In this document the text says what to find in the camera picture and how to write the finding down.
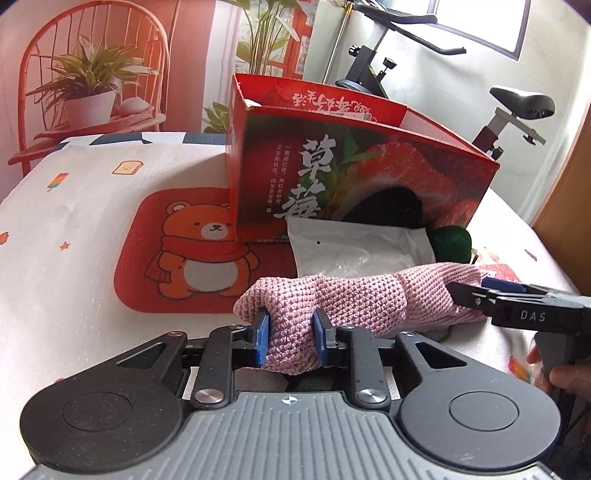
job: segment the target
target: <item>bear's ear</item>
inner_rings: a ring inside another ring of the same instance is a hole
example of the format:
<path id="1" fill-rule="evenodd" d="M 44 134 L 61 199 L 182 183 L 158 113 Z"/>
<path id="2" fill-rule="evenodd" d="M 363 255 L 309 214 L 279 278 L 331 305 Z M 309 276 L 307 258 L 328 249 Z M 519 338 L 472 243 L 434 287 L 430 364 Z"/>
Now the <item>bear's ear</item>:
<path id="1" fill-rule="evenodd" d="M 171 213 L 176 212 L 177 210 L 180 210 L 185 207 L 190 207 L 190 206 L 191 206 L 191 204 L 189 202 L 185 202 L 185 201 L 173 202 L 169 206 L 166 207 L 166 213 L 168 213 L 170 215 Z"/>

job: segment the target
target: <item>brown wooden panel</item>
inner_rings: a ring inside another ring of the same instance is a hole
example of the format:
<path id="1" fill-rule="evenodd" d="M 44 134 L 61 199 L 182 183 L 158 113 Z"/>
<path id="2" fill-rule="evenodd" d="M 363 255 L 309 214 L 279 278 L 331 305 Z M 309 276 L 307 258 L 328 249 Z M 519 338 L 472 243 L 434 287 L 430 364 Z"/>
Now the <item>brown wooden panel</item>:
<path id="1" fill-rule="evenodd" d="M 532 228 L 584 295 L 591 295 L 591 114 L 589 105 L 564 167 Z"/>

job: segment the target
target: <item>white flower pot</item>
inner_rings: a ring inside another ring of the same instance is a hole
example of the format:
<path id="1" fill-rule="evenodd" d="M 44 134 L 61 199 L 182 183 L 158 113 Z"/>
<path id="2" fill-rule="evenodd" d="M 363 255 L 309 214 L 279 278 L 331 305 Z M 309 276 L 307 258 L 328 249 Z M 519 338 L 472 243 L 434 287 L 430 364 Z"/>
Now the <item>white flower pot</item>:
<path id="1" fill-rule="evenodd" d="M 84 98 L 65 100 L 64 108 L 72 128 L 102 125 L 111 118 L 111 110 L 115 103 L 116 92 L 99 93 Z"/>

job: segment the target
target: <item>bear's face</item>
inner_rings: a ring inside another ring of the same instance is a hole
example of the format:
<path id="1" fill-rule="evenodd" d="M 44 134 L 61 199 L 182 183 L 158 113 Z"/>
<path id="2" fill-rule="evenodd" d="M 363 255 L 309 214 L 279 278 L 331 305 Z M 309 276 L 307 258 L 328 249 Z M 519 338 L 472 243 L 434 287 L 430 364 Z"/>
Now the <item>bear's face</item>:
<path id="1" fill-rule="evenodd" d="M 191 205 L 174 202 L 166 209 L 165 235 L 180 236 L 192 240 L 233 240 L 229 227 L 230 210 L 221 205 Z"/>

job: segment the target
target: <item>exercise bike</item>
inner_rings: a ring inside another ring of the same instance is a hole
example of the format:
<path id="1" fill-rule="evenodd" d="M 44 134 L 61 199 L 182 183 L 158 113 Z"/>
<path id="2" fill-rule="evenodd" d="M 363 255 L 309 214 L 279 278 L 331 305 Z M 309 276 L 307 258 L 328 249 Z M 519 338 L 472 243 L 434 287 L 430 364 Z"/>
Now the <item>exercise bike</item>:
<path id="1" fill-rule="evenodd" d="M 351 11 L 363 13 L 363 15 L 373 20 L 374 30 L 364 45 L 361 47 L 354 45 L 349 49 L 349 55 L 355 58 L 355 60 L 353 61 L 346 77 L 335 82 L 339 87 L 354 90 L 356 92 L 369 93 L 382 98 L 388 98 L 381 82 L 386 76 L 387 71 L 392 70 L 396 66 L 396 63 L 389 58 L 384 58 L 384 69 L 377 74 L 373 70 L 371 63 L 375 58 L 378 47 L 389 30 L 398 32 L 439 55 L 453 56 L 466 53 L 466 49 L 463 47 L 448 49 L 440 48 L 400 27 L 400 25 L 416 24 L 435 25 L 437 24 L 437 17 L 435 15 L 411 15 L 385 8 L 376 0 L 352 0 L 348 2 L 346 6 L 345 17 L 343 18 L 343 23 L 337 35 L 335 46 L 331 52 L 323 83 L 325 83 L 328 78 L 336 50 L 338 49 L 341 36 L 344 32 L 346 23 L 348 22 Z M 485 153 L 491 152 L 493 160 L 498 160 L 503 153 L 503 149 L 501 147 L 496 147 L 495 142 L 498 140 L 501 131 L 507 126 L 507 124 L 513 124 L 520 129 L 525 134 L 525 140 L 530 144 L 535 145 L 535 142 L 539 142 L 540 144 L 545 145 L 546 140 L 538 132 L 528 127 L 519 119 L 535 120 L 554 115 L 556 107 L 554 106 L 552 98 L 543 93 L 526 92 L 524 90 L 503 86 L 492 87 L 490 89 L 490 94 L 509 111 L 507 112 L 501 108 L 496 109 L 495 116 L 490 123 L 485 125 L 472 141 L 472 144 L 475 147 Z"/>

